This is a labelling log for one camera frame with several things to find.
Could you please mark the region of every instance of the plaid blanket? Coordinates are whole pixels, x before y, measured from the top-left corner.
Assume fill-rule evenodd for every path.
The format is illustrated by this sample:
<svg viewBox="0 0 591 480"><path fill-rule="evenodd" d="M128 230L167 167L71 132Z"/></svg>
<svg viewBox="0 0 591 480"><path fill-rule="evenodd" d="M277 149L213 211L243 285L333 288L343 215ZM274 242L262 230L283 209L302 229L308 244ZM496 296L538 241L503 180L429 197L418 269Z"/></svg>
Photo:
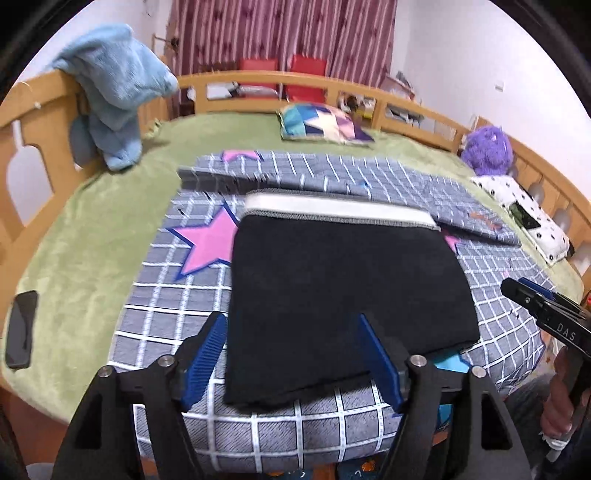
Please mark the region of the plaid blanket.
<svg viewBox="0 0 591 480"><path fill-rule="evenodd" d="M500 283L511 276L553 285L519 247L515 233L458 182L388 158L276 152L234 153L231 160L224 153L208 155L178 173L181 190L150 245L113 336L109 362L118 370L142 368L176 351L211 311L228 311L230 266L218 262L177 280L190 246L167 228L206 225L224 202L240 218L243 195L264 187L360 195L430 212L447 230L478 314L480 340L456 355L457 363L483 366L507 392L540 359L544 344L534 319L502 296ZM289 471L390 447L400 418L373 382L272 413L244 415L223 403L225 358L223 351L206 394L185 415L206 471ZM135 406L135 421L141 452L153 457L143 406Z"/></svg>

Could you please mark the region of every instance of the green blanket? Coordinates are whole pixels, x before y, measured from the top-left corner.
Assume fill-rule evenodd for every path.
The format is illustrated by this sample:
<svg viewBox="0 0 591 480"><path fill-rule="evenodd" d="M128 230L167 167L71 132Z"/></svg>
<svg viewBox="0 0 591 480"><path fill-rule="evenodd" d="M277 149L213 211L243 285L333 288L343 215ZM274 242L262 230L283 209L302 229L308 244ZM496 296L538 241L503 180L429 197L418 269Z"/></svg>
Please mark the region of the green blanket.
<svg viewBox="0 0 591 480"><path fill-rule="evenodd" d="M283 141L277 117L268 114L213 113L163 124L144 141L139 165L120 174L103 173L81 186L41 242L18 286L18 292L40 294L31 366L12 372L3 362L2 375L35 408L70 420L107 360L119 312L179 187L176 168L224 149L375 153L458 179L519 233L526 251L546 266L560 291L580 300L583 284L572 267L561 261L548 268L509 215L469 181L474 173L459 158L399 135L371 134L373 147Z"/></svg>

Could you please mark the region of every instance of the smartphone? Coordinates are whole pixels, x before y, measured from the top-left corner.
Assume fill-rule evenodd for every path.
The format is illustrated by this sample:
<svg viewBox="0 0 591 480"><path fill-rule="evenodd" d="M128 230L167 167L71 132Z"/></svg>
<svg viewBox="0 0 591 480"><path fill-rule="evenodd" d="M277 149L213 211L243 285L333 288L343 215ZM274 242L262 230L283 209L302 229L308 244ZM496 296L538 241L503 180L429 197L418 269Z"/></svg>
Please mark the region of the smartphone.
<svg viewBox="0 0 591 480"><path fill-rule="evenodd" d="M35 290L19 293L12 302L8 320L5 359L8 368L20 370L31 363L33 320L39 295Z"/></svg>

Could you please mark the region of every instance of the white wall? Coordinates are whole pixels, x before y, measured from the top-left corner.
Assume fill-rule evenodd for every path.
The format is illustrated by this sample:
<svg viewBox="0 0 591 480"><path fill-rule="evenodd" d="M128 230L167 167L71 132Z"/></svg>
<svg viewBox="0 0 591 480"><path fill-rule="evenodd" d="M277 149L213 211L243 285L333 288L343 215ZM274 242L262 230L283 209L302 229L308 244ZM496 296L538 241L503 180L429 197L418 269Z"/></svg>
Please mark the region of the white wall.
<svg viewBox="0 0 591 480"><path fill-rule="evenodd" d="M591 119L535 40L489 0L405 2L410 27L397 17L395 36L402 28L404 42L410 28L410 40L398 58L423 105L467 127L473 115L488 118L591 198Z"/></svg>
<svg viewBox="0 0 591 480"><path fill-rule="evenodd" d="M170 11L173 7L173 0L156 0L158 1L158 9L156 12L154 31L157 37L166 38L166 27L170 19ZM154 53L156 55L164 55L164 42L157 40L155 44Z"/></svg>
<svg viewBox="0 0 591 480"><path fill-rule="evenodd" d="M396 75L399 70L404 71L404 64L408 53L411 35L413 2L415 0L398 0L396 3L396 17L394 18L394 45L392 46L392 64L390 73Z"/></svg>
<svg viewBox="0 0 591 480"><path fill-rule="evenodd" d="M39 50L18 80L39 75L68 43L104 23L129 24L135 38L150 47L160 1L170 0L94 0L58 30Z"/></svg>

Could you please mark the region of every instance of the floor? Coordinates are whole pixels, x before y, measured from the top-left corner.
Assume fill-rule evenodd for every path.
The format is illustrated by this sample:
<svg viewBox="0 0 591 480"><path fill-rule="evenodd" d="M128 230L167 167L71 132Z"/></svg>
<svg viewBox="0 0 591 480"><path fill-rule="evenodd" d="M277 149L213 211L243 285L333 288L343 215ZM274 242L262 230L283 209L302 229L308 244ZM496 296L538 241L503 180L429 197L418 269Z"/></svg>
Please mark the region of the floor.
<svg viewBox="0 0 591 480"><path fill-rule="evenodd" d="M67 426L52 420L2 389L0 404L12 425L25 465L53 463ZM146 475L156 475L154 462L142 459L142 464Z"/></svg>

